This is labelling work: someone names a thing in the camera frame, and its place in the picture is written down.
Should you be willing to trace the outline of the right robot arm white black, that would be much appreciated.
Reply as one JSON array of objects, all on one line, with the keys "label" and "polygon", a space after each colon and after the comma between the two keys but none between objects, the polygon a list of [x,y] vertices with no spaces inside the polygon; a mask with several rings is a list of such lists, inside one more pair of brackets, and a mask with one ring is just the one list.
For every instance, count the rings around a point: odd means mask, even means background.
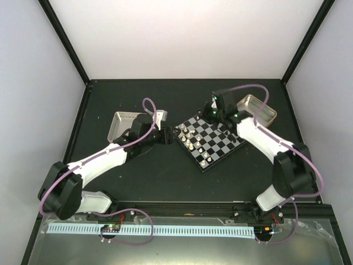
[{"label": "right robot arm white black", "polygon": [[252,219],[264,222],[273,208],[284,205],[292,198],[310,198],[313,194],[300,191],[316,181],[309,149],[306,145],[295,145],[262,126],[255,116],[237,107],[217,109],[212,103],[199,111],[200,118],[210,124],[223,125],[229,132],[249,142],[262,152],[273,164],[271,184],[256,198],[251,208]]}]

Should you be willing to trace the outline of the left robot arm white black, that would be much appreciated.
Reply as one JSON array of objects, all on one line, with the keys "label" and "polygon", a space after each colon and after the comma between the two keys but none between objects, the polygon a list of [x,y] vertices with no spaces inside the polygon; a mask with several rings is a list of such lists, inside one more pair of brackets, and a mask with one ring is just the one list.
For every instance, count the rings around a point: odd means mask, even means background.
[{"label": "left robot arm white black", "polygon": [[117,217],[119,208],[105,192],[89,192],[84,187],[110,169],[121,166],[156,144],[170,145],[179,135],[178,127],[164,126],[165,111],[136,113],[126,122],[113,121],[109,145],[76,162],[54,163],[38,193],[40,213],[48,209],[66,220],[77,213],[95,213],[105,220]]}]

